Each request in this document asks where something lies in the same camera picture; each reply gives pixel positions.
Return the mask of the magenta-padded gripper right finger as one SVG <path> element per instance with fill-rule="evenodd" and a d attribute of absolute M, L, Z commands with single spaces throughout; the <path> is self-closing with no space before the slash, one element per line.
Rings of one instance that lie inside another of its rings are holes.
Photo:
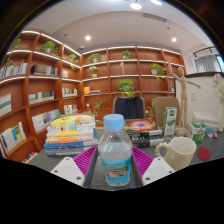
<path fill-rule="evenodd" d="M 136 147 L 132 149 L 132 171 L 137 188 L 175 172 L 163 158 L 153 158 Z"/>

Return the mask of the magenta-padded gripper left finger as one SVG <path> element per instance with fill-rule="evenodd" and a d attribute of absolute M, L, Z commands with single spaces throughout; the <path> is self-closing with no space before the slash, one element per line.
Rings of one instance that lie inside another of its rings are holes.
<path fill-rule="evenodd" d="M 51 170 L 51 173 L 76 185 L 89 188 L 91 186 L 97 157 L 98 147 L 90 147 L 75 157 L 63 158 Z"/>

